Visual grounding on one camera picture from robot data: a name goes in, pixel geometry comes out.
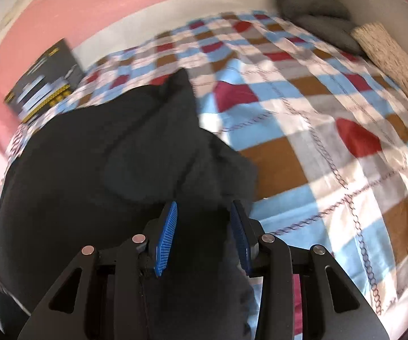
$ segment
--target beige rolled mat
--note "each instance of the beige rolled mat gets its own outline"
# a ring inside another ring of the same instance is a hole
[[[352,31],[368,57],[393,79],[408,97],[408,55],[380,23],[368,23]]]

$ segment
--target plaid bedspread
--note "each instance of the plaid bedspread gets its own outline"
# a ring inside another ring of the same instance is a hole
[[[102,58],[19,128],[10,161],[57,114],[179,67],[201,126],[258,167],[251,217],[287,244],[324,245],[377,314],[386,310],[408,286],[408,100],[373,65],[276,16],[224,13]]]

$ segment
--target black cloth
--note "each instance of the black cloth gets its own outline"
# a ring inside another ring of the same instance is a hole
[[[149,281],[155,339],[244,339],[252,290],[226,208],[250,208],[254,166],[201,129],[185,70],[53,118],[10,167],[0,204],[0,280],[32,311],[85,245],[141,233],[178,203],[168,268]]]
[[[364,52],[350,32],[356,25],[349,11],[337,0],[276,0],[281,16],[322,40],[350,52]]]

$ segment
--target silver screw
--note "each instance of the silver screw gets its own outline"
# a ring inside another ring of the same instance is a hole
[[[314,251],[315,254],[322,255],[322,254],[325,253],[325,248],[323,246],[321,246],[321,245],[314,245],[313,251]]]
[[[141,244],[141,243],[144,243],[144,241],[146,240],[146,237],[143,234],[137,234],[137,235],[134,235],[131,240],[133,243]]]
[[[84,246],[83,249],[81,250],[81,253],[84,254],[85,256],[89,256],[90,254],[94,253],[94,247],[92,245]]]
[[[264,234],[262,235],[262,241],[265,243],[273,243],[275,241],[275,237],[271,234]]]

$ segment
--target triangular cutout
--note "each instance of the triangular cutout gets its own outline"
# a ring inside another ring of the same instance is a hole
[[[360,303],[351,294],[343,281],[338,277],[335,271],[328,266],[325,269],[327,274],[328,284],[330,285],[330,292],[332,293],[333,308],[336,313],[343,313],[353,311],[360,307]]]
[[[76,268],[55,294],[48,306],[52,311],[73,313],[81,272],[81,268]]]

